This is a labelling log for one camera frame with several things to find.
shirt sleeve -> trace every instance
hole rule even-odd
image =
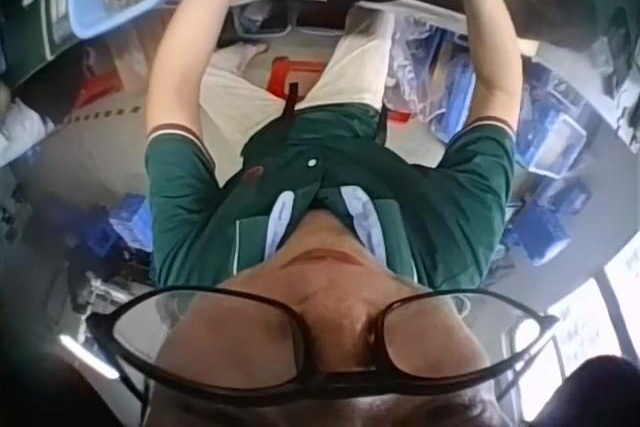
[[[196,137],[162,133],[153,137],[145,159],[153,215],[156,283],[166,285],[173,269],[188,263],[191,247],[221,199],[215,164]]]
[[[513,133],[494,123],[459,134],[436,169],[418,167],[431,197],[436,288],[475,288],[504,231],[515,170]]]

green polo shirt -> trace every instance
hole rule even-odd
[[[199,139],[160,129],[146,155],[157,283],[213,287],[263,262],[283,192],[295,200],[280,245],[317,208],[357,238],[340,193],[356,186],[372,200],[390,270],[432,289],[477,287],[504,230],[512,134],[471,126],[431,169],[374,142],[378,117],[348,104],[306,109],[286,130],[274,121],[248,142],[242,170],[222,187]]]

eyeglass frame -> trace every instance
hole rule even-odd
[[[193,292],[196,294],[220,294],[262,303],[287,314],[300,334],[302,362],[297,365],[297,373],[290,380],[272,387],[259,389],[234,389],[212,387],[190,381],[152,364],[124,347],[114,335],[117,322],[138,305],[154,297],[171,292]],[[393,362],[385,341],[384,326],[387,316],[395,309],[413,302],[429,298],[461,295],[484,295],[500,300],[528,315],[540,327],[537,338],[521,352],[509,358],[466,374],[451,377],[429,378],[404,372]],[[340,400],[379,395],[437,396],[446,395],[477,387],[495,380],[516,368],[517,364],[536,355],[547,344],[553,328],[559,319],[552,315],[540,314],[526,305],[502,294],[481,289],[455,289],[412,295],[396,300],[377,314],[374,325],[372,348],[374,349],[374,369],[357,372],[323,372],[317,363],[313,346],[315,344],[309,326],[302,316],[288,305],[268,297],[229,289],[202,288],[196,286],[168,287],[143,294],[118,307],[110,314],[93,313],[86,319],[87,327],[100,347],[106,360],[120,373],[121,381],[143,404],[150,399],[149,380],[170,390],[199,400],[231,407],[273,407],[300,400]],[[145,380],[144,392],[131,380],[119,360],[142,374]]]

neck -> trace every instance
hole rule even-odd
[[[285,263],[314,249],[338,250],[367,262],[374,260],[353,233],[335,216],[325,210],[313,210],[302,219],[271,262]]]

man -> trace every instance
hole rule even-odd
[[[146,163],[157,282],[191,287],[182,320],[147,364],[134,362],[170,374],[147,425],[501,425],[490,383],[460,383],[489,364],[453,304],[394,304],[476,288],[504,228],[520,53],[502,0],[464,2],[478,82],[467,126],[436,169],[377,142],[392,15],[353,9],[322,79],[285,105],[238,75],[262,46],[214,53],[230,0],[181,3],[152,72]],[[224,187],[203,146],[200,104],[242,150]],[[140,356],[122,338],[133,312],[115,337]],[[417,377],[458,384],[445,382],[440,396],[378,395],[358,375],[381,363],[390,394],[417,393],[403,386]],[[304,388],[292,393],[294,376]]]

